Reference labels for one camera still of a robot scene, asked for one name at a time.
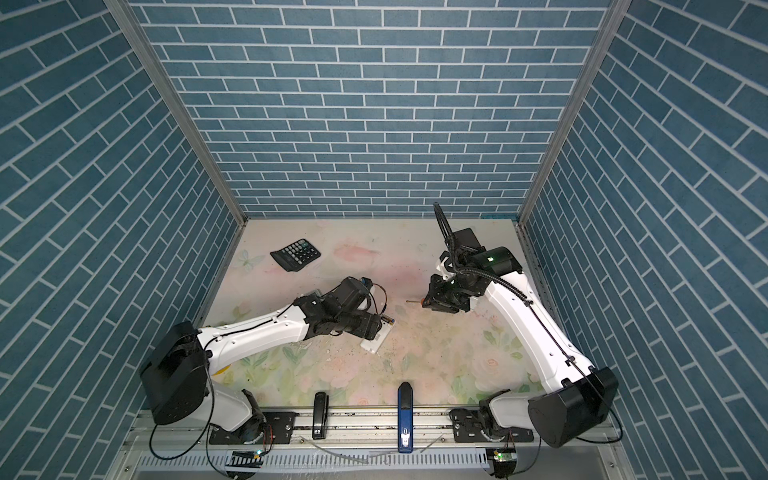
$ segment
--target calculator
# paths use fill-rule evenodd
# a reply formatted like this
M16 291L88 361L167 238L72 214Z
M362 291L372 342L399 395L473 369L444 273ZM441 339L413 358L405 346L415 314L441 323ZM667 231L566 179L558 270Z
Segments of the calculator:
M282 250L270 252L270 255L286 272L298 272L318 258L320 252L306 239L301 239Z

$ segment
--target table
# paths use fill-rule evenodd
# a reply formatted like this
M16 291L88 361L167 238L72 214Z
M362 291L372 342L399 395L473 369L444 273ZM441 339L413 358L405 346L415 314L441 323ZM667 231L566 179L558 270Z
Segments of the table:
M510 220L451 220L471 227L488 248L507 247L525 268ZM286 272L269 252L306 238L322 254L300 272ZM204 325L238 322L277 310L346 276L367 276L389 294L395 327L377 354L349 334L278 346L233 364L214 380L248 389L260 406L311 406L326 391L332 406L396 405L411 382L420 405L476 404L500 389L543 392L528 354L483 298L470 313L423 309L418 303L445 249L434 220L251 220L237 246ZM377 296L379 308L383 295Z

